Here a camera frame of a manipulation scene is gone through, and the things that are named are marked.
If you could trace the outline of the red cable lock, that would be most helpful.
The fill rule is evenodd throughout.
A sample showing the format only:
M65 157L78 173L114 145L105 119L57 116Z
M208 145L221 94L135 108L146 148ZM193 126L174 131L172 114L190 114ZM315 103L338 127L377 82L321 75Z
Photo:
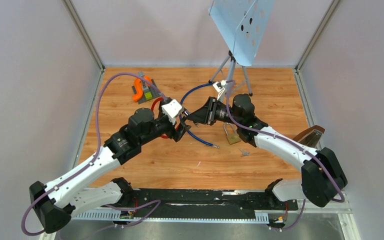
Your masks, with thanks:
M161 117L161 115L162 115L162 113L160 112L160 105L161 105L162 100L163 100L163 98L160 96L160 97L156 98L151 105L152 111L157 110L157 118ZM180 124L176 125L175 129L178 130L179 126L180 126ZM160 137L163 139L169 139L169 137L166 134L163 134Z

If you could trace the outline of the brass padlock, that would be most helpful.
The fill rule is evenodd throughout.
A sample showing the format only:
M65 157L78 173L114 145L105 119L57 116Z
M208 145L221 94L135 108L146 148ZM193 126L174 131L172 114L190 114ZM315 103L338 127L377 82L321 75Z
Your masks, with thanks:
M223 130L226 134L226 139L230 145L234 145L242 141L238 133L236 132L233 124L228 122L224 123Z

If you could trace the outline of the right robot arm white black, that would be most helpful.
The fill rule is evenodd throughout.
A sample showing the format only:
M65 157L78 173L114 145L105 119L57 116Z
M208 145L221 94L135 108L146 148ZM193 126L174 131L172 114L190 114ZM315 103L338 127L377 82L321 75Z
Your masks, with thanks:
M345 201L342 190L348 180L334 151L328 147L316 149L277 132L256 116L255 105L248 94L237 94L230 106L209 97L186 119L204 125L217 121L236 125L243 142L271 152L300 172L300 178L281 178L267 187L265 201L270 208L278 209L289 200L309 200L320 208L331 201Z

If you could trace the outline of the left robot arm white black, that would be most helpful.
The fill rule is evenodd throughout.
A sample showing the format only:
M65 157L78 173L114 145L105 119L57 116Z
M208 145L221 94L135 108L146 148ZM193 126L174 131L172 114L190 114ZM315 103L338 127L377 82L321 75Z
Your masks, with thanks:
M132 188L122 177L96 189L86 187L140 154L143 145L162 135L178 142L191 128L185 123L188 114L181 105L164 104L158 117L150 108L139 108L87 160L54 180L31 184L28 210L34 211L43 227L39 234L55 233L73 217L96 207L116 203L129 206L133 201Z

